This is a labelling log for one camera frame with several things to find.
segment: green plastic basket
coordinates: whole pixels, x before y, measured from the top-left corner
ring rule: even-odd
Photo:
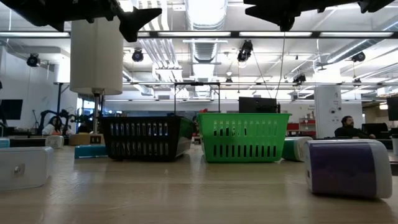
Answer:
[[[290,114],[198,115],[207,162],[275,162],[282,157]]]

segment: green cylinder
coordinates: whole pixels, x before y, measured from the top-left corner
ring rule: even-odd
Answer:
[[[282,158],[289,161],[304,162],[304,144],[313,140],[310,137],[289,137],[285,138]]]

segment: purple and white device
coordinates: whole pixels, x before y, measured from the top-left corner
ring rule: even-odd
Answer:
[[[319,140],[304,145],[307,184],[312,193],[367,198],[392,195],[391,166],[379,141]]]

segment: black plastic basket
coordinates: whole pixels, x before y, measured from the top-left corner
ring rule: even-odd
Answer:
[[[111,159],[172,161],[190,148],[195,124],[180,116],[102,118]]]

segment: wooden table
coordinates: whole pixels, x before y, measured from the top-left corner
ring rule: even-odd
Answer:
[[[73,159],[55,151],[43,187],[0,193],[0,223],[398,223],[388,200],[317,197],[304,165],[207,164],[199,146],[174,163]]]

